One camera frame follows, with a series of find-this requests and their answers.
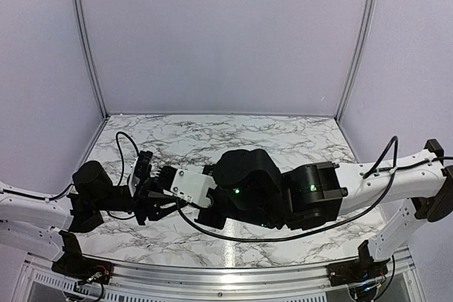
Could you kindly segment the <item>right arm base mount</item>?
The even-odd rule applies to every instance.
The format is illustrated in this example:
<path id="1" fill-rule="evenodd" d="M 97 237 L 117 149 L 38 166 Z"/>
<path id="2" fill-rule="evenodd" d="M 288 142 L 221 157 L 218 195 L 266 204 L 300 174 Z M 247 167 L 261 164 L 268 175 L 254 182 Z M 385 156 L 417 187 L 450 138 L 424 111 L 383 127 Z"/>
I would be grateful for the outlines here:
<path id="1" fill-rule="evenodd" d="M 362 283 L 387 274 L 387 262 L 373 262 L 364 267 L 359 260 L 335 262 L 327 265 L 327 276 L 331 286 Z"/>

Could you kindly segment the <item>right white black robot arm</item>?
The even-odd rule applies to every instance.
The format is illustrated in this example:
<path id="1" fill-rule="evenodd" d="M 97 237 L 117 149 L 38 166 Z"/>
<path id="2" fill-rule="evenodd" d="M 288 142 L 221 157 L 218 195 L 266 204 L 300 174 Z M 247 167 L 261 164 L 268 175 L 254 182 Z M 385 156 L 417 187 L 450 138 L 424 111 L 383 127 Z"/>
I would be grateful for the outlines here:
<path id="1" fill-rule="evenodd" d="M 227 151 L 215 163 L 211 205 L 197 222 L 222 229 L 227 219 L 265 228 L 322 231 L 341 215 L 358 219 L 382 202 L 401 201 L 383 229 L 362 244 L 350 272 L 366 279 L 427 222 L 452 213 L 452 168 L 434 139 L 412 156 L 376 163 L 301 165 L 281 172 L 262 149 Z"/>

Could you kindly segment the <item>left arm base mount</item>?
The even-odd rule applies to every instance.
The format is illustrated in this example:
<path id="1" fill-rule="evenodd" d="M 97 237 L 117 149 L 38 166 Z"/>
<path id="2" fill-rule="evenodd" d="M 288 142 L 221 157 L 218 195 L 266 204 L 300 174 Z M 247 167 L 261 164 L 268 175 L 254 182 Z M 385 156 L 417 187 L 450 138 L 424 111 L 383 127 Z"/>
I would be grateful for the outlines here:
<path id="1" fill-rule="evenodd" d="M 64 256 L 52 263 L 52 271 L 68 277 L 86 281 L 93 275 L 100 273 L 95 278 L 96 283 L 108 284 L 113 271 L 112 262 L 96 260 L 88 257 Z"/>

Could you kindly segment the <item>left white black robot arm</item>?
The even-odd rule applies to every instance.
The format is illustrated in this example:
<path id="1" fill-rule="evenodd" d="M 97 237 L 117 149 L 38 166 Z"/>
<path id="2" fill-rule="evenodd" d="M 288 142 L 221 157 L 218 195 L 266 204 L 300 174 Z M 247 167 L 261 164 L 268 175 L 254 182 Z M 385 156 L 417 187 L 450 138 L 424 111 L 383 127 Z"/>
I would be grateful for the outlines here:
<path id="1" fill-rule="evenodd" d="M 97 161 L 83 164 L 71 184 L 53 197 L 37 196 L 1 184 L 1 244 L 52 262 L 59 273 L 84 277 L 111 264 L 90 260 L 82 253 L 77 234 L 103 224 L 103 212 L 125 212 L 139 225 L 170 214 L 169 194 L 178 170 L 162 167 L 155 177 L 150 165 L 137 161 L 125 185 L 114 185 Z"/>

